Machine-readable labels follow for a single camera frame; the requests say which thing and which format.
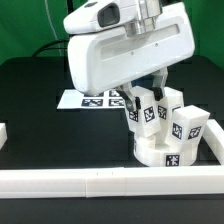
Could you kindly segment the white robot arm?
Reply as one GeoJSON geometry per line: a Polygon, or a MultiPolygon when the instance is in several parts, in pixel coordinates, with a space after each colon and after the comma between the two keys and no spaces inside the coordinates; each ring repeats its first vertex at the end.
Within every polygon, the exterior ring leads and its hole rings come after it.
{"type": "Polygon", "coordinates": [[[64,20],[71,35],[67,54],[75,88],[87,95],[116,89],[130,111],[140,108],[131,82],[154,76],[151,90],[163,98],[167,67],[195,49],[185,5],[161,0],[88,0],[64,20]]]}

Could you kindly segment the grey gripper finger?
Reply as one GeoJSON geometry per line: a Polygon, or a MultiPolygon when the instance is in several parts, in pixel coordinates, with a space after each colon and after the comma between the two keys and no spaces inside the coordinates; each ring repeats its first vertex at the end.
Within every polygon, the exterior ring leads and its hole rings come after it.
{"type": "Polygon", "coordinates": [[[162,68],[153,73],[153,86],[152,90],[154,92],[155,100],[160,101],[164,96],[164,87],[168,77],[167,68],[162,68]]]}
{"type": "Polygon", "coordinates": [[[138,96],[139,86],[132,86],[128,82],[117,86],[115,90],[123,98],[125,107],[129,112],[137,112],[141,109],[141,102],[138,96]]]}

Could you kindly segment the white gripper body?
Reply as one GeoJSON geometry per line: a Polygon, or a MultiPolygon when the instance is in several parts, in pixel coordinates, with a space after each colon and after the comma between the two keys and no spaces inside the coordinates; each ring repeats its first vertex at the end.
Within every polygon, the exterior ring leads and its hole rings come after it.
{"type": "Polygon", "coordinates": [[[68,61],[75,88],[96,95],[193,55],[182,2],[137,1],[133,21],[100,32],[70,34],[68,61]]]}

